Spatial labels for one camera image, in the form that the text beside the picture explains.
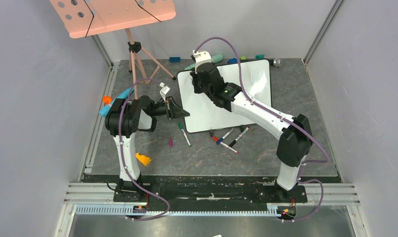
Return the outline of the white whiteboard black frame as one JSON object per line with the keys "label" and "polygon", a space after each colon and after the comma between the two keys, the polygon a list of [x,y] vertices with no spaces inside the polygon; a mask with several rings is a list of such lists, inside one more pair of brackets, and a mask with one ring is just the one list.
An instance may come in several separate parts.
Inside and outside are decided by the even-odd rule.
{"label": "white whiteboard black frame", "polygon": [[[272,104],[270,61],[268,59],[241,62],[242,82],[250,97],[268,106]],[[241,115],[219,108],[204,94],[194,93],[190,71],[177,74],[182,108],[190,113],[185,117],[189,133],[217,130],[240,125],[253,124]]]}

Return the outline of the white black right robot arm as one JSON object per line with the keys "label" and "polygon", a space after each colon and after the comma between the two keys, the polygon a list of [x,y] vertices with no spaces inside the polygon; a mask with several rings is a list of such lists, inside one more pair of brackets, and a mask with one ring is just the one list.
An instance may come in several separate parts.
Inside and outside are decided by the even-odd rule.
{"label": "white black right robot arm", "polygon": [[196,94],[205,94],[216,107],[251,120],[278,140],[276,154],[281,167],[275,182],[275,196],[280,201],[290,200],[298,184],[301,163],[313,145],[308,118],[258,104],[240,85],[225,82],[214,63],[203,63],[192,69],[190,75]]}

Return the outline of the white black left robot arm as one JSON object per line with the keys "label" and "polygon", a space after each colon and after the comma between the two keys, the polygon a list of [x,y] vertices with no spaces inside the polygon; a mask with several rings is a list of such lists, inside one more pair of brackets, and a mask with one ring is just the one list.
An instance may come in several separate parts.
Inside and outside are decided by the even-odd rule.
{"label": "white black left robot arm", "polygon": [[172,120],[188,117],[190,113],[178,105],[172,96],[155,102],[147,95],[132,101],[116,99],[107,112],[105,128],[113,137],[118,150],[120,180],[132,182],[140,178],[135,149],[136,133],[154,132],[157,116],[166,116]]}

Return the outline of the green whiteboard marker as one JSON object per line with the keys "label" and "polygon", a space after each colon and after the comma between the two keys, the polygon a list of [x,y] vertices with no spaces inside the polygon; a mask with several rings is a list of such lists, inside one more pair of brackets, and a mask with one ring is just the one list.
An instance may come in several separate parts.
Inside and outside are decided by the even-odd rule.
{"label": "green whiteboard marker", "polygon": [[178,127],[179,127],[179,129],[182,131],[183,136],[185,137],[188,146],[191,147],[192,144],[191,144],[191,142],[190,142],[190,140],[189,140],[189,138],[188,138],[188,136],[187,136],[187,133],[186,133],[185,129],[183,128],[183,125],[182,125],[181,122],[178,122]]}

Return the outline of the blue whiteboard marker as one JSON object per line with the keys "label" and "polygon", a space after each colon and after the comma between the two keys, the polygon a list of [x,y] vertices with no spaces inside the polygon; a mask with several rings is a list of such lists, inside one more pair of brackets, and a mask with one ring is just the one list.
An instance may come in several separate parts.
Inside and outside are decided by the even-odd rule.
{"label": "blue whiteboard marker", "polygon": [[217,144],[217,145],[221,144],[221,143],[223,142],[223,140],[224,140],[225,138],[227,138],[227,137],[233,132],[234,129],[235,129],[235,128],[232,127],[226,134],[224,134],[221,138],[219,138],[219,139],[216,141],[216,144]]}

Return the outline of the black whiteboard marker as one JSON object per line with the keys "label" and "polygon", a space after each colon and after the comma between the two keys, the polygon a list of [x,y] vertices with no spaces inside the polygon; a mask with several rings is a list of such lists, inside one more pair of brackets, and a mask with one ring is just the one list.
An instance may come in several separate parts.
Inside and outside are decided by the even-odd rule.
{"label": "black whiteboard marker", "polygon": [[229,144],[229,146],[230,146],[230,147],[233,147],[233,146],[237,143],[237,141],[238,141],[248,130],[249,130],[249,127],[246,127],[246,128],[241,132],[241,134],[238,135],[238,136]]}

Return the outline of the teal flat piece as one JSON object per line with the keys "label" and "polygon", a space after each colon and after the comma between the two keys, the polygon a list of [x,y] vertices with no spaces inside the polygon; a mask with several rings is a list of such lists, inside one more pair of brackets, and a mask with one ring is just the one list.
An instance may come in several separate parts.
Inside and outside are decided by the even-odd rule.
{"label": "teal flat piece", "polygon": [[[211,57],[212,63],[219,63],[224,59],[223,54],[215,54]],[[195,67],[195,63],[191,64],[190,66],[186,67],[184,70],[191,70]]]}

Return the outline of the blue rectangular block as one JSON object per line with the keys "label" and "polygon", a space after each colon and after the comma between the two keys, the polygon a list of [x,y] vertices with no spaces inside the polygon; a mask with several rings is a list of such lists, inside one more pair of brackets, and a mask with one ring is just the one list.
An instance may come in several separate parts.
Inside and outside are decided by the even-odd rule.
{"label": "blue rectangular block", "polygon": [[181,62],[181,58],[180,57],[169,57],[169,62],[170,63],[179,63],[179,62]]}

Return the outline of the blue toy brick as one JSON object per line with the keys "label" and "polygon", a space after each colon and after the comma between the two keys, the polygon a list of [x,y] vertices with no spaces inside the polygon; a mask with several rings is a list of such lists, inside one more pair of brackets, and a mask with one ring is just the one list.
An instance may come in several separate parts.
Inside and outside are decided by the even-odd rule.
{"label": "blue toy brick", "polygon": [[237,58],[231,58],[228,60],[228,64],[236,64],[238,62]]}

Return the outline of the yellow stepped wedge block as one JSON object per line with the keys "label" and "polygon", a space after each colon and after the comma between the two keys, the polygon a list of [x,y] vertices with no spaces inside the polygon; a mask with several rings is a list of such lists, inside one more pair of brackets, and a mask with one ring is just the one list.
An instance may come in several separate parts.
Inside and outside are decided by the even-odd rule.
{"label": "yellow stepped wedge block", "polygon": [[146,155],[142,155],[139,153],[136,153],[136,159],[143,164],[144,166],[149,165],[149,163],[152,161],[150,157],[146,156]]}

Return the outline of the teal small block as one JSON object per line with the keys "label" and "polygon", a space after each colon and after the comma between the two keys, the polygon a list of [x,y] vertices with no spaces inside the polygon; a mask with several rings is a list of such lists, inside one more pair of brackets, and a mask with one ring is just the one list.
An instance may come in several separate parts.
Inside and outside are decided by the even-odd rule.
{"label": "teal small block", "polygon": [[265,58],[265,55],[264,54],[257,54],[256,56],[255,56],[255,59],[264,59]]}

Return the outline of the orange small toy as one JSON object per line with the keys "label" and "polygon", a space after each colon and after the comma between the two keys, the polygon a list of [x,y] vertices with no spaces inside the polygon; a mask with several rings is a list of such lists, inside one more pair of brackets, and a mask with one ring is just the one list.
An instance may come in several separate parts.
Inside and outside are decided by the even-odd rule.
{"label": "orange small toy", "polygon": [[108,104],[112,103],[112,101],[113,101],[113,99],[112,99],[112,97],[110,97],[110,96],[103,96],[103,98],[102,98],[102,102],[103,102],[105,105],[108,105]]}

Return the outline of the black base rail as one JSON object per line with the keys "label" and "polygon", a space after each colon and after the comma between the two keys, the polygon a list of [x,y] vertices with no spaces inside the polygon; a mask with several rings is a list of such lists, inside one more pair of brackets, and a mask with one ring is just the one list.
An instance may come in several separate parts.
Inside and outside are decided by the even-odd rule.
{"label": "black base rail", "polygon": [[158,176],[143,175],[139,189],[119,181],[114,202],[146,204],[152,211],[250,211],[264,210],[267,204],[306,203],[305,187],[286,192],[274,176]]}

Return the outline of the aluminium frame rails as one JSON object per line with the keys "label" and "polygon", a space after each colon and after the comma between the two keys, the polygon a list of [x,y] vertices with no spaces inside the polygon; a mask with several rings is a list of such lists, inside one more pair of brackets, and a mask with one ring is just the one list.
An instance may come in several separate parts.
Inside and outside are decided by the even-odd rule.
{"label": "aluminium frame rails", "polygon": [[[316,206],[321,198],[319,184],[305,184],[307,202],[297,202],[297,206]],[[360,206],[360,200],[353,184],[323,184],[322,206]],[[74,204],[113,204],[114,192],[103,183],[70,183],[64,203]]]}

